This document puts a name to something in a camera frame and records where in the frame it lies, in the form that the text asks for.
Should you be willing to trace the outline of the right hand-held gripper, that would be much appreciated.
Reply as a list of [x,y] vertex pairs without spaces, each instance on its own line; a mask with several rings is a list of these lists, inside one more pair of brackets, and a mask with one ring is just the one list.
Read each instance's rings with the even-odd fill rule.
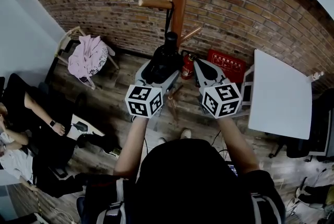
[[194,68],[203,115],[219,119],[236,114],[242,102],[236,83],[226,78],[219,66],[207,60],[195,59]]

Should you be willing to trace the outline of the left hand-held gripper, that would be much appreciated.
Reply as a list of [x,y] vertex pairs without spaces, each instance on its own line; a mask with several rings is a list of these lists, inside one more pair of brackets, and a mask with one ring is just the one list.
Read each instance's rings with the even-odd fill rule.
[[164,95],[172,89],[179,77],[176,70],[163,83],[153,83],[153,62],[145,62],[135,75],[135,83],[129,86],[125,96],[128,112],[132,116],[152,118],[165,104]]

